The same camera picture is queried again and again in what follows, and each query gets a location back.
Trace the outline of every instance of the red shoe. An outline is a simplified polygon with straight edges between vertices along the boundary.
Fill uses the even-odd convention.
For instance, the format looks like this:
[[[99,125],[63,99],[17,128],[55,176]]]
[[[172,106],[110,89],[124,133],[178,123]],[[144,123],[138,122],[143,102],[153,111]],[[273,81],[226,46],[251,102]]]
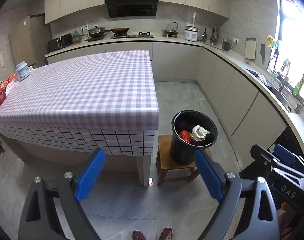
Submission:
[[[159,240],[172,240],[173,231],[171,228],[164,228],[161,235],[159,236]]]
[[[146,240],[145,236],[140,231],[138,231],[138,230],[135,230],[132,233],[132,239],[133,240]]]

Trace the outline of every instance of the black range hood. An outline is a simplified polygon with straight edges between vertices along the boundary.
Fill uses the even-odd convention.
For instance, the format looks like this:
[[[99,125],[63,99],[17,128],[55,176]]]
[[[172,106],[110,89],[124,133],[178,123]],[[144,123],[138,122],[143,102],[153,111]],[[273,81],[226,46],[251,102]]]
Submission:
[[[105,0],[110,18],[124,16],[156,16],[159,0]]]

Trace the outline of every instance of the window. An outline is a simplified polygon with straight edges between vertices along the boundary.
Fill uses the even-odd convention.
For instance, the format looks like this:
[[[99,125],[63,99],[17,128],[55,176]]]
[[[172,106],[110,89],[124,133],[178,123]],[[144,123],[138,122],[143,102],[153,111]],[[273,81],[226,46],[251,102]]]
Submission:
[[[280,39],[280,51],[272,50],[272,55],[276,54],[276,71],[286,75],[287,69],[282,65],[285,59],[292,62],[288,72],[289,88],[292,89],[300,80],[304,81],[304,11],[301,11],[292,0],[278,0],[278,24],[276,39]],[[300,95],[304,99],[304,83]]]

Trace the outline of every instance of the stool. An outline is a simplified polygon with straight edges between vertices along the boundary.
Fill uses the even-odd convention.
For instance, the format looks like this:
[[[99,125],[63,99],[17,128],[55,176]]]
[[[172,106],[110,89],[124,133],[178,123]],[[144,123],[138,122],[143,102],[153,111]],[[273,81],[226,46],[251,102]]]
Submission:
[[[187,180],[192,181],[199,175],[199,171],[196,168],[195,162],[192,162],[188,165],[179,164],[174,161],[170,155],[170,147],[172,141],[172,135],[159,135],[159,147],[157,150],[157,157],[156,157],[156,164],[160,161],[160,172],[159,172],[159,179],[157,185],[162,185],[163,182],[173,182],[173,181],[181,181]],[[212,154],[209,148],[205,149],[207,155],[212,158]],[[186,177],[179,177],[179,178],[170,178],[166,179],[165,176],[168,170],[179,170],[179,169],[190,169],[191,175]]]

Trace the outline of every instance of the checkered tablecloth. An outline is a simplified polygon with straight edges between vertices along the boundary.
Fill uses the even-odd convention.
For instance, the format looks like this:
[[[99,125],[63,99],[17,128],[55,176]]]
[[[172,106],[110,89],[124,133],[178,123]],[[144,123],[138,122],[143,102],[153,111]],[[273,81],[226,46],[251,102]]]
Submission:
[[[0,106],[0,124],[136,131],[158,129],[148,51],[87,55],[33,70]]]

